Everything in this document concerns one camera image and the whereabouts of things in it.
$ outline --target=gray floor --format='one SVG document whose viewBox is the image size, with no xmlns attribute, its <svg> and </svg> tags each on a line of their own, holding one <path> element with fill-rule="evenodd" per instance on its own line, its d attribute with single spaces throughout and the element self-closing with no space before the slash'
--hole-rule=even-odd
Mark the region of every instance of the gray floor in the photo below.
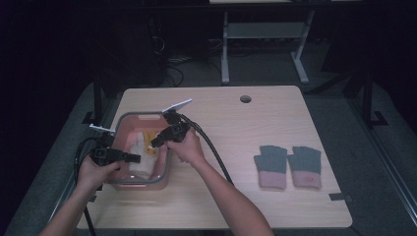
<svg viewBox="0 0 417 236">
<path fill-rule="evenodd" d="M 302 85 L 290 61 L 291 47 L 292 44 L 287 44 L 273 53 L 230 57 L 230 86 L 293 85 L 308 90 L 335 76 L 321 72 L 328 46 L 309 44 L 302 60 L 311 82 Z M 189 62 L 176 67 L 184 74 L 181 87 L 221 86 L 218 70 L 220 57 L 213 56 L 208 61 Z M 176 71 L 169 72 L 172 78 L 179 80 Z M 414 171 L 417 167 L 416 135 L 396 112 L 389 96 L 377 85 L 374 85 L 373 109 L 381 111 L 389 125 L 376 127 L 370 133 L 356 111 L 361 96 L 355 100 L 346 99 L 341 93 L 344 85 L 345 82 L 339 83 L 320 95 L 305 95 L 305 100 L 340 189 L 349 198 L 347 204 L 353 225 L 346 229 L 279 229 L 275 230 L 275 235 L 417 235 L 416 225 L 391 184 L 380 152 L 375 149 L 372 139 L 375 136 L 381 141 L 410 192 L 417 196 L 417 173 Z M 111 123 L 119 99 L 104 98 L 104 127 Z M 92 134 L 88 125 L 81 124 L 85 114 L 92 108 L 92 91 L 89 86 L 46 157 L 6 235 L 35 235 L 47 223 L 71 179 L 73 156 L 78 143 Z M 97 235 L 202 234 L 201 231 L 187 230 L 97 230 Z M 78 230 L 76 235 L 89 233 Z"/>
</svg>

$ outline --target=hand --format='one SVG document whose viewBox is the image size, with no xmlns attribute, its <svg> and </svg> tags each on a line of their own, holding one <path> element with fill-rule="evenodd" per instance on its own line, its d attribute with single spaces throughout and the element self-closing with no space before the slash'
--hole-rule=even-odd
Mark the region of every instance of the hand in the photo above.
<svg viewBox="0 0 417 236">
<path fill-rule="evenodd" d="M 106 166 L 98 166 L 91 157 L 87 156 L 80 168 L 77 189 L 92 195 L 106 181 L 108 175 L 118 168 L 120 163 L 117 161 Z"/>
<path fill-rule="evenodd" d="M 177 152 L 182 161 L 190 163 L 193 167 L 199 162 L 206 161 L 200 138 L 194 128 L 190 128 L 182 143 L 168 141 L 166 145 Z"/>
</svg>

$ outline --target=dark background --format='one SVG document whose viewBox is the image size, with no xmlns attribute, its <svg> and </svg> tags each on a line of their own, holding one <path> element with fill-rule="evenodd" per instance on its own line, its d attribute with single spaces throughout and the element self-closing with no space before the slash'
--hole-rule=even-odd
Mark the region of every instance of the dark background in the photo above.
<svg viewBox="0 0 417 236">
<path fill-rule="evenodd" d="M 103 5 L 103 1 L 89 3 Z M 414 9 L 397 2 L 336 9 L 318 11 L 309 37 L 332 39 L 324 70 L 341 73 L 357 65 L 370 70 L 416 132 Z M 149 25 L 152 14 L 141 11 L 85 9 L 76 1 L 0 3 L 0 234 L 19 207 L 77 98 L 97 71 L 102 73 L 103 89 L 109 97 L 125 88 L 156 87 L 163 79 L 163 60 L 168 55 L 154 57 L 150 37 L 163 36 L 169 49 L 190 48 L 208 38 L 221 38 L 221 12 L 204 13 L 205 17 L 201 13 L 165 12 L 148 28 L 144 26 Z M 114 61 L 92 38 L 122 58 L 123 63 Z"/>
</svg>

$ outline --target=person's left hand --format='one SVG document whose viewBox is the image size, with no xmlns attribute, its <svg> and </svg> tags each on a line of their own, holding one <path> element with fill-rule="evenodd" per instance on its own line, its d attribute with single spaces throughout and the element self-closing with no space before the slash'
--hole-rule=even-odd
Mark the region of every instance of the person's left hand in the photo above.
<svg viewBox="0 0 417 236">
<path fill-rule="evenodd" d="M 98 166 L 87 156 L 80 168 L 77 188 L 93 195 L 95 190 L 106 181 L 108 175 L 118 168 L 120 168 L 118 161 L 106 166 Z"/>
</svg>

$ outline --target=yellow object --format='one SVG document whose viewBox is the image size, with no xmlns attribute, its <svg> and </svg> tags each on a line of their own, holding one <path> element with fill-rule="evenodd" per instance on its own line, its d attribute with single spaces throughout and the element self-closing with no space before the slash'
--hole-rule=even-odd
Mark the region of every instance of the yellow object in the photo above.
<svg viewBox="0 0 417 236">
<path fill-rule="evenodd" d="M 156 138 L 156 131 L 143 131 L 144 134 L 144 143 L 145 143 L 145 153 L 152 157 L 156 157 L 156 149 L 152 148 L 150 145 L 150 141 Z"/>
</svg>

